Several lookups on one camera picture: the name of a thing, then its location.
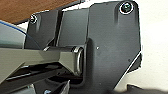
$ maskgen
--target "screw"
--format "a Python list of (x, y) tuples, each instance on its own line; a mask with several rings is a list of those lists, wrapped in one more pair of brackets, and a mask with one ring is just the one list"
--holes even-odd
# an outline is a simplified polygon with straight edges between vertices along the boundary
[(36, 21), (37, 21), (36, 15), (31, 15), (31, 17), (30, 17), (30, 22), (31, 22), (32, 24), (34, 24), (34, 23), (36, 23)]
[(122, 14), (129, 14), (133, 10), (133, 5), (129, 2), (125, 2), (120, 6), (120, 12)]

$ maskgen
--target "gray plastic part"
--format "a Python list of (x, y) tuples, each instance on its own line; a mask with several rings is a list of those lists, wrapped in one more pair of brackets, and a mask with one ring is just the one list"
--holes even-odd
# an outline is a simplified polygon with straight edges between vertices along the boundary
[(84, 45), (87, 36), (89, 9), (66, 11), (63, 14), (58, 46)]

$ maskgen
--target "metal plate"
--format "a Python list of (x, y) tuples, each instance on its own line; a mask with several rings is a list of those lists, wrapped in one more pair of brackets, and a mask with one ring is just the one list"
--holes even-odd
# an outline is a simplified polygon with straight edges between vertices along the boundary
[(108, 94), (141, 50), (138, 5), (121, 14), (119, 1), (94, 4), (89, 10), (85, 85), (69, 94)]

